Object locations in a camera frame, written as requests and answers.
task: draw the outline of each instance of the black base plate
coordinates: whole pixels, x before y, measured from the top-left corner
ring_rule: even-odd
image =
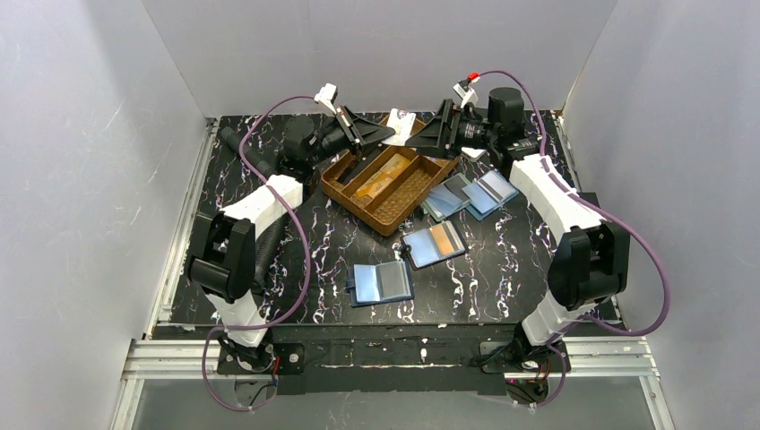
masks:
[[[548,381],[519,380],[506,384],[506,394],[521,405],[541,403],[548,397]]]
[[[490,352],[492,352],[496,348],[501,348],[504,345],[506,345],[506,342],[481,342],[479,346],[479,352],[481,355],[486,355]],[[548,360],[551,364],[551,372],[562,372],[562,364],[560,360],[565,360],[565,366],[567,368],[567,372],[570,371],[570,357],[567,356],[567,346],[564,342],[559,342],[557,345],[557,349],[564,354],[564,357],[558,356],[557,354],[552,354],[549,356]],[[487,374],[503,374],[503,373],[514,373],[514,372],[525,372],[525,369],[523,369],[520,365],[514,365],[510,363],[506,363],[502,360],[493,360],[488,362],[486,365],[483,366],[483,372]]]
[[[280,365],[277,367],[277,374],[302,374],[304,372],[304,357],[306,356],[304,346],[300,343],[280,343],[274,345],[274,355],[280,358]],[[237,360],[231,357],[226,351],[222,350],[219,354],[219,363],[217,364],[217,374],[248,374],[251,372],[244,369],[238,364]],[[298,357],[295,362],[290,361],[290,357]]]
[[[475,391],[505,395],[504,376],[484,374],[475,367],[364,368],[310,367],[301,375],[280,378],[277,395],[309,392]]]

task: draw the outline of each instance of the blue case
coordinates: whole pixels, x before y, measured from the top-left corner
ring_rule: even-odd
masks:
[[[351,294],[352,307],[413,299],[414,286],[409,263],[354,264],[349,267],[346,290]]]
[[[470,206],[467,207],[467,211],[478,221],[484,220],[519,193],[495,170],[487,172],[462,190],[470,197]]]
[[[439,226],[442,226],[445,231],[446,241],[453,249],[451,253],[441,254],[438,250],[438,245],[433,238],[431,230]],[[462,235],[459,234],[456,226],[451,221],[445,221],[431,228],[425,228],[424,230],[402,236],[402,243],[404,245],[403,254],[409,258],[414,270],[428,267],[431,264],[442,262],[467,252],[467,244],[462,240]]]
[[[469,183],[463,174],[454,175],[430,190],[420,206],[441,222],[470,204],[470,197],[462,190]]]

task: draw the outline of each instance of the white panel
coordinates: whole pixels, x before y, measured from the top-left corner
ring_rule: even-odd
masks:
[[[548,166],[549,173],[544,169],[542,161]],[[568,192],[563,192],[551,180],[552,177],[556,177]],[[604,220],[596,211],[570,198],[568,193],[577,194],[575,188],[559,175],[548,155],[541,157],[539,154],[533,154],[515,161],[509,175],[509,182],[520,190],[539,212],[557,243],[571,228],[598,227],[600,221]]]
[[[0,7],[2,428],[107,428],[203,116],[137,0]]]
[[[435,110],[494,68],[561,108],[616,1],[143,0],[207,116],[261,113],[325,82],[355,111]],[[481,103],[506,84],[485,78]]]
[[[757,428],[760,4],[621,0],[566,109],[584,190],[660,252],[673,306],[648,336],[678,428]],[[627,321],[661,287],[633,246]]]

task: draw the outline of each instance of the wooden tray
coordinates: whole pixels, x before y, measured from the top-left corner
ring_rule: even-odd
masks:
[[[416,121],[412,132],[416,133],[422,126],[422,122]],[[356,191],[395,154],[410,159],[411,163],[375,198],[356,196]],[[388,146],[356,177],[343,185],[338,178],[353,160],[353,154],[348,152],[324,171],[324,193],[386,237],[398,230],[430,190],[440,184],[459,162],[459,158],[431,159],[417,155],[410,148]]]

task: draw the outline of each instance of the purple cable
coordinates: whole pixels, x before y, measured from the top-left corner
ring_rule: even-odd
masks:
[[[287,99],[284,99],[283,101],[277,103],[276,105],[270,107],[269,110],[267,110],[263,115],[256,118],[254,124],[251,126],[251,128],[248,130],[248,133],[246,133],[246,136],[243,137],[243,140],[240,141],[240,146],[237,147],[237,153],[240,155],[240,159],[243,161],[243,164],[246,165],[247,168],[249,168],[256,176],[258,176],[259,180],[262,181],[266,185],[266,177],[262,175],[260,171],[258,171],[246,158],[245,154],[245,147],[246,142],[248,142],[248,138],[251,137],[251,134],[253,134],[254,130],[261,124],[264,119],[266,119],[271,112],[278,108],[280,105],[284,104],[285,102],[295,100],[295,99],[309,99],[313,100],[313,97],[309,96],[294,96],[289,97]],[[230,325],[227,327],[228,330],[261,330],[261,329],[267,329],[274,325],[277,325],[286,319],[288,319],[291,315],[293,315],[296,312],[296,309],[298,309],[299,306],[301,306],[301,303],[303,303],[304,298],[306,298],[307,290],[308,290],[308,283],[309,278],[311,277],[311,254],[309,253],[308,249],[308,238],[307,234],[304,231],[304,227],[301,225],[301,222],[298,220],[298,215],[296,215],[296,212],[293,211],[292,208],[288,205],[287,202],[285,202],[285,199],[282,198],[282,196],[277,193],[277,191],[274,190],[274,188],[270,186],[266,186],[269,188],[269,191],[272,192],[272,195],[275,199],[277,199],[278,202],[285,208],[285,211],[288,212],[288,215],[290,215],[290,218],[293,219],[293,224],[296,225],[296,230],[298,231],[298,235],[301,238],[301,244],[304,246],[304,264],[306,267],[306,274],[304,275],[304,283],[301,287],[301,294],[298,295],[298,299],[296,300],[296,303],[293,304],[293,306],[288,309],[288,311],[285,314],[282,314],[278,318],[275,318],[274,320],[271,320],[264,324],[259,325]],[[221,406],[223,406],[226,409],[234,410],[237,412],[246,412],[249,410],[256,410],[259,409],[261,406],[269,403],[271,399],[274,398],[274,395],[272,395],[269,399],[263,401],[262,403],[249,408],[239,408],[237,406],[232,406],[228,404],[226,401],[222,400],[214,391],[211,385],[211,382],[209,381],[208,375],[206,374],[206,357],[208,356],[209,351],[209,344],[211,343],[211,340],[213,338],[214,333],[217,333],[219,331],[224,331],[222,327],[214,327],[209,331],[209,334],[206,336],[206,342],[203,344],[203,355],[201,356],[201,371],[203,373],[203,382],[206,385],[206,389],[209,391],[209,394],[216,400],[217,403],[219,403]]]
[[[536,104],[533,102],[533,98],[531,97],[531,94],[528,92],[528,90],[525,88],[525,85],[523,85],[522,82],[520,82],[519,79],[517,79],[514,75],[512,75],[509,72],[506,72],[504,70],[489,70],[487,72],[480,73],[480,76],[485,76],[487,74],[492,73],[499,73],[503,74],[504,76],[512,79],[514,83],[517,84],[517,86],[520,87],[522,90],[522,93],[525,94],[525,98],[528,99],[531,103],[531,107],[533,108],[533,113],[536,115],[536,121],[539,123],[539,131],[541,135],[541,142],[540,142],[540,156],[544,157],[546,155],[546,145],[548,142],[547,139],[547,133],[546,133],[546,126],[544,125],[543,117],[541,116],[541,113],[539,112],[538,108],[536,107]],[[546,159],[541,159],[541,165],[544,167],[544,170],[547,172],[549,178],[551,178],[552,182],[560,189],[563,193],[567,193],[570,191],[568,187],[566,187],[562,181],[559,180],[559,177],[557,175],[551,173],[551,170],[549,168],[548,162]],[[657,272],[660,274],[660,279],[662,280],[662,309],[660,310],[660,315],[657,316],[657,319],[650,325],[649,327],[646,327],[641,330],[635,330],[635,331],[626,331],[626,330],[620,330],[617,327],[613,327],[599,318],[596,318],[595,316],[592,316],[590,314],[584,314],[583,318],[590,320],[594,322],[595,324],[599,325],[601,328],[606,329],[608,331],[611,331],[616,334],[620,334],[623,336],[646,336],[647,334],[652,333],[653,331],[660,328],[662,323],[665,322],[665,318],[668,317],[668,312],[670,311],[670,282],[668,279],[668,273],[665,270],[665,264],[662,262],[662,259],[657,255],[657,253],[654,251],[651,245],[644,240],[644,238],[631,226],[626,224],[622,219],[612,215],[611,213],[603,210],[602,208],[599,208],[595,206],[592,203],[589,203],[582,199],[577,193],[568,193],[567,195],[570,196],[571,199],[574,201],[580,203],[581,205],[591,209],[592,211],[596,211],[599,213],[602,217],[605,219],[608,219],[612,222],[617,223],[620,227],[622,227],[625,231],[627,231],[635,240],[639,243],[639,245],[642,246],[644,251],[649,255],[649,258],[652,259],[652,262],[654,263],[654,267],[657,268]],[[577,325],[577,322],[569,325],[564,331],[569,331],[573,327]],[[551,338],[549,338],[547,342],[547,347],[554,352],[555,354],[559,354],[559,351],[554,348],[551,343],[554,342],[557,338],[559,338],[560,334],[555,334]],[[565,376],[566,376],[567,368],[565,365],[565,360],[562,360],[562,376],[559,379],[559,385],[556,390],[549,396],[546,400],[542,401],[538,404],[538,406],[544,406],[550,401],[552,401],[558,394],[559,391],[562,390],[563,385],[565,385]]]

